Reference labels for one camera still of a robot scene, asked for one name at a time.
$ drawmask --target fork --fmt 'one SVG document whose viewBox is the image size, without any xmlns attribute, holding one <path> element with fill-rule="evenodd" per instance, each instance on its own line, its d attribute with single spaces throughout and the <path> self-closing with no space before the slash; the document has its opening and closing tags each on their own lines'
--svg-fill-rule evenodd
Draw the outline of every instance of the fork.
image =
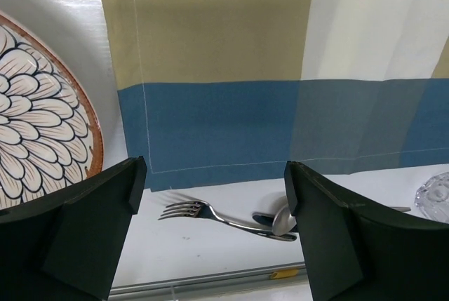
<svg viewBox="0 0 449 301">
<path fill-rule="evenodd" d="M 235 227 L 236 229 L 241 229 L 242 231 L 257 234 L 258 236 L 281 241 L 295 241 L 297 238 L 295 235 L 289 233 L 284 234 L 283 236 L 277 236 L 273 232 L 266 229 L 257 229 L 255 227 L 240 225 L 236 222 L 226 220 L 222 216 L 220 216 L 209 203 L 205 201 L 182 201 L 179 203 L 168 205 L 166 206 L 166 209 L 162 212 L 161 217 L 158 220 L 177 217 L 210 219 L 229 225 L 231 227 Z"/>
</svg>

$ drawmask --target crystal glass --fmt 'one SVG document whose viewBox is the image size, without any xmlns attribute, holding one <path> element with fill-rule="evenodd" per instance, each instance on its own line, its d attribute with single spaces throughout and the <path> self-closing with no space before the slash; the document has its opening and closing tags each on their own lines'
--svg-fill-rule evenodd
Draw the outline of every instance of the crystal glass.
<svg viewBox="0 0 449 301">
<path fill-rule="evenodd" d="M 416 192 L 415 205 L 426 218 L 449 224 L 449 172 L 424 183 Z"/>
</svg>

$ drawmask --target white fabric stripe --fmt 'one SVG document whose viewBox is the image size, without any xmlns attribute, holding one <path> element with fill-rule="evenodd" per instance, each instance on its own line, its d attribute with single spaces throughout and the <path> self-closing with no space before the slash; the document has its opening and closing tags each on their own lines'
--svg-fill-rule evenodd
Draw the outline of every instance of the white fabric stripe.
<svg viewBox="0 0 449 301">
<path fill-rule="evenodd" d="M 312 0 L 301 79 L 430 78 L 448 34 L 448 0 Z"/>
</svg>

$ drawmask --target patterned plate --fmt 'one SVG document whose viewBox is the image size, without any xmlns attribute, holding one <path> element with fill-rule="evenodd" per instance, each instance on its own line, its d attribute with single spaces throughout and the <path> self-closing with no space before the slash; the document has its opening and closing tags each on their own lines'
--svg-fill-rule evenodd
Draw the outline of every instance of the patterned plate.
<svg viewBox="0 0 449 301">
<path fill-rule="evenodd" d="M 102 162 L 100 126 L 78 81 L 0 15 L 0 209 L 95 175 Z"/>
</svg>

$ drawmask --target yellow tag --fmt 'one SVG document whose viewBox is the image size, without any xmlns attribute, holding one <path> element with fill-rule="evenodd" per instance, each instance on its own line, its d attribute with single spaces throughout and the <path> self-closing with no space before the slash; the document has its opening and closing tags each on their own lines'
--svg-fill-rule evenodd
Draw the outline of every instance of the yellow tag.
<svg viewBox="0 0 449 301">
<path fill-rule="evenodd" d="M 298 272 L 299 272 L 298 269 L 286 269 L 285 271 L 274 272 L 269 278 L 271 280 L 291 278 L 293 276 L 296 276 Z"/>
</svg>

